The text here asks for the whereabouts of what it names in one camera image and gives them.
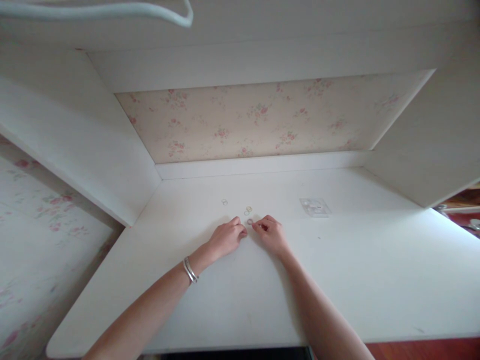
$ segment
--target desk surface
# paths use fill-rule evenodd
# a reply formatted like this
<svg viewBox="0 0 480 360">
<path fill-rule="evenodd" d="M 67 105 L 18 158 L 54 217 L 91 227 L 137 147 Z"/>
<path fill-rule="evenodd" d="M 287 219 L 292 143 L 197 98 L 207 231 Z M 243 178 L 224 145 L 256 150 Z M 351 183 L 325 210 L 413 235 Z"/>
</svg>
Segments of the desk surface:
<svg viewBox="0 0 480 360">
<path fill-rule="evenodd" d="M 330 218 L 308 217 L 299 198 L 313 197 L 326 201 Z M 163 181 L 51 338 L 48 355 L 83 355 L 217 225 L 265 214 L 283 223 L 292 250 L 365 342 L 480 335 L 480 241 L 364 169 L 327 169 Z M 190 287 L 144 352 L 301 344 L 286 275 L 250 228 L 235 253 Z"/>
</svg>

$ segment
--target red floor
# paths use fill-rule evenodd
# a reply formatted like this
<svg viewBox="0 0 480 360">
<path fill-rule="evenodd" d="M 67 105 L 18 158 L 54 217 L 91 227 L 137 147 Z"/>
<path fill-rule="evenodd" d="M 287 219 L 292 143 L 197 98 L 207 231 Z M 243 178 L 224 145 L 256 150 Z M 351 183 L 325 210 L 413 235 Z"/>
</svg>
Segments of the red floor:
<svg viewBox="0 0 480 360">
<path fill-rule="evenodd" d="M 366 345 L 376 360 L 480 360 L 480 338 Z"/>
</svg>

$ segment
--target silver bracelet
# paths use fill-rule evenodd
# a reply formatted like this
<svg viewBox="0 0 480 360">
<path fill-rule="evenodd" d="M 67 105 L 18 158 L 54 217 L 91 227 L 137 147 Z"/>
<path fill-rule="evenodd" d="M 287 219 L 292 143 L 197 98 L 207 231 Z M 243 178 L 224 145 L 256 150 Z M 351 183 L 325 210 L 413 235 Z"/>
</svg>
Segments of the silver bracelet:
<svg viewBox="0 0 480 360">
<path fill-rule="evenodd" d="M 194 271 L 190 267 L 188 256 L 183 259 L 183 267 L 185 268 L 185 271 L 188 274 L 188 277 L 190 278 L 191 282 L 196 284 L 199 278 L 194 274 Z"/>
</svg>

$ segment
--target pink flower pattern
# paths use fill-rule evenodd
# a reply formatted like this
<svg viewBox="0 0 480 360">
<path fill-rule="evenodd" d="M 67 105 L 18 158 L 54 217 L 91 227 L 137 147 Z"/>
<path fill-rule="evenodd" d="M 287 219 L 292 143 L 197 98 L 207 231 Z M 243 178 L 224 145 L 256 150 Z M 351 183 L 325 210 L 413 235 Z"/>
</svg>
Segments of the pink flower pattern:
<svg viewBox="0 0 480 360">
<path fill-rule="evenodd" d="M 129 93 L 116 96 L 126 113 L 136 118 L 135 129 L 158 164 L 334 152 L 372 145 L 368 144 L 369 130 L 391 122 L 427 74 L 416 71 L 132 93 L 137 102 Z M 219 129 L 225 130 L 225 136 Z M 288 138 L 288 131 L 294 140 Z M 253 142 L 244 142 L 245 137 Z M 245 146 L 249 147 L 245 152 L 239 150 Z"/>
<path fill-rule="evenodd" d="M 15 315 L 0 336 L 0 360 L 43 359 L 51 323 L 63 316 L 72 295 L 81 290 L 75 285 L 78 274 L 105 257 L 109 248 L 102 242 L 109 239 L 111 247 L 122 227 L 1 135 L 0 174 L 5 175 L 0 179 L 5 195 L 0 204 L 0 252 L 24 253 L 11 277 L 6 274 L 0 284 L 0 313 Z M 13 236 L 23 228 L 31 238 Z M 39 233 L 39 228 L 49 229 L 51 235 Z M 88 246 L 68 247 L 75 240 Z M 94 247 L 97 254 L 90 250 Z M 14 277 L 25 269 L 33 276 Z M 58 291 L 62 284 L 68 285 Z"/>
<path fill-rule="evenodd" d="M 237 157 L 239 158 L 251 158 L 254 155 L 254 152 L 248 146 L 242 146 L 238 152 Z"/>
<path fill-rule="evenodd" d="M 292 145 L 292 141 L 297 138 L 297 134 L 293 131 L 288 131 L 280 136 L 280 142 L 275 145 L 275 149 L 279 149 L 283 145 Z"/>
<path fill-rule="evenodd" d="M 186 111 L 186 101 L 188 97 L 189 94 L 186 91 L 170 89 L 165 97 L 160 98 L 160 101 L 167 104 L 172 110 L 183 109 Z"/>
<path fill-rule="evenodd" d="M 217 132 L 213 134 L 213 137 L 220 139 L 220 143 L 223 144 L 224 140 L 228 139 L 230 135 L 230 131 L 219 127 Z"/>
<path fill-rule="evenodd" d="M 171 158 L 185 153 L 185 144 L 183 142 L 172 141 L 168 145 L 168 148 L 168 156 Z"/>
</svg>

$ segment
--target wall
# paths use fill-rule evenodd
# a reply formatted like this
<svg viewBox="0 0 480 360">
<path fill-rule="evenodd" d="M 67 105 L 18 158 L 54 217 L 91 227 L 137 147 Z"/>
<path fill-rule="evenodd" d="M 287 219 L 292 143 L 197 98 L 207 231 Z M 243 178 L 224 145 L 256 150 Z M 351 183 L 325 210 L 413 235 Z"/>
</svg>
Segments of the wall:
<svg viewBox="0 0 480 360">
<path fill-rule="evenodd" d="M 157 164 L 369 150 L 431 73 L 129 92 L 116 97 Z"/>
<path fill-rule="evenodd" d="M 480 33 L 438 69 L 365 167 L 423 207 L 480 179 Z"/>
<path fill-rule="evenodd" d="M 0 360 L 42 354 L 122 229 L 0 135 Z"/>
<path fill-rule="evenodd" d="M 122 107 L 79 51 L 0 47 L 0 132 L 124 225 L 160 183 Z"/>
</svg>

